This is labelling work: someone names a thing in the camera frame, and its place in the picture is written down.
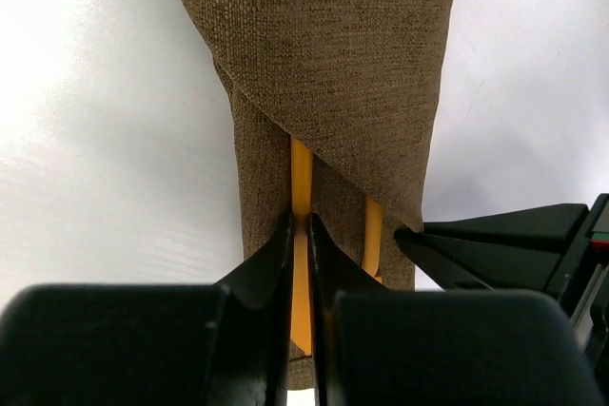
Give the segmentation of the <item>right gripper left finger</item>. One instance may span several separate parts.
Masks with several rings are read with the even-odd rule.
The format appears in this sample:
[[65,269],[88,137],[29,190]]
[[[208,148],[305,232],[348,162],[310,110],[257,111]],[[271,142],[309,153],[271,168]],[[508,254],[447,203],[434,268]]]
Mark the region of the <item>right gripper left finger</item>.
[[44,284],[1,316],[5,405],[283,405],[293,220],[212,284]]

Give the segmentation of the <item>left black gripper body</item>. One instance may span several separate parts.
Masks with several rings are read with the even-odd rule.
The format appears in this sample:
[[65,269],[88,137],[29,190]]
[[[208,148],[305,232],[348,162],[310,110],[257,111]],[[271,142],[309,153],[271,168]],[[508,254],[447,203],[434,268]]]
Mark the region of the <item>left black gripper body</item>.
[[544,288],[594,370],[608,371],[608,196],[601,194]]

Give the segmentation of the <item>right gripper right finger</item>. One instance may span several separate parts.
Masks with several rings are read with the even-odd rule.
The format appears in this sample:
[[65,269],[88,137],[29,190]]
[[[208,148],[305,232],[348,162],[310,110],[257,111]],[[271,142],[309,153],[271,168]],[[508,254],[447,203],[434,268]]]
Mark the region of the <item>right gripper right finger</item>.
[[397,292],[308,223],[320,405],[594,405],[559,306],[529,291]]

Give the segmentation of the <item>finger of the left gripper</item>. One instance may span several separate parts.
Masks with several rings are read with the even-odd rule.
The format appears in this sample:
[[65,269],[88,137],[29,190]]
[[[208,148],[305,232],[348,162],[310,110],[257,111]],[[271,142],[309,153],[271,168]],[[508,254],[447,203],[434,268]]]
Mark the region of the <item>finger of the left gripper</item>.
[[394,234],[402,252],[446,289],[525,289],[541,292],[561,258],[561,241],[469,240]]
[[588,215],[582,203],[560,203],[453,222],[427,222],[429,235],[486,239],[566,241]]

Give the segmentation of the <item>orange plastic fork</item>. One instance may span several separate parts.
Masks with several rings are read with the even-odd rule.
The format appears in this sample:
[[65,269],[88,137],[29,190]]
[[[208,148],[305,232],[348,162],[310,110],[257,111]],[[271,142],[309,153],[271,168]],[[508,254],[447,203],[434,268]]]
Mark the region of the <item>orange plastic fork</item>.
[[383,240],[383,209],[371,198],[365,199],[362,269],[376,281],[379,274]]

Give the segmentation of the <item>orange plastic knife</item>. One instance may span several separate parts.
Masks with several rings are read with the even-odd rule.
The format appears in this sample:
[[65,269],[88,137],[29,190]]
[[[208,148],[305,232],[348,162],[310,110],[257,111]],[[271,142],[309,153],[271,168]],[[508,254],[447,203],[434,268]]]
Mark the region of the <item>orange plastic knife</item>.
[[290,337],[306,356],[310,356],[312,334],[307,224],[312,206],[313,153],[295,137],[290,138],[290,146],[291,211],[295,222]]

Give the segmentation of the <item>brown cloth napkin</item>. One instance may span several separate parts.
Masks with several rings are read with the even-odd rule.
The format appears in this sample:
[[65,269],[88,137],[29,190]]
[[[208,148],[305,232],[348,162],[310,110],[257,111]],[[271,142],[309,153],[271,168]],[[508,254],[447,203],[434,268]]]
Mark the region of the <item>brown cloth napkin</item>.
[[290,143],[314,155],[313,210],[353,261],[364,207],[383,208],[379,275],[414,286],[394,233],[422,229],[422,193],[453,0],[181,0],[234,123],[243,251],[290,197]]

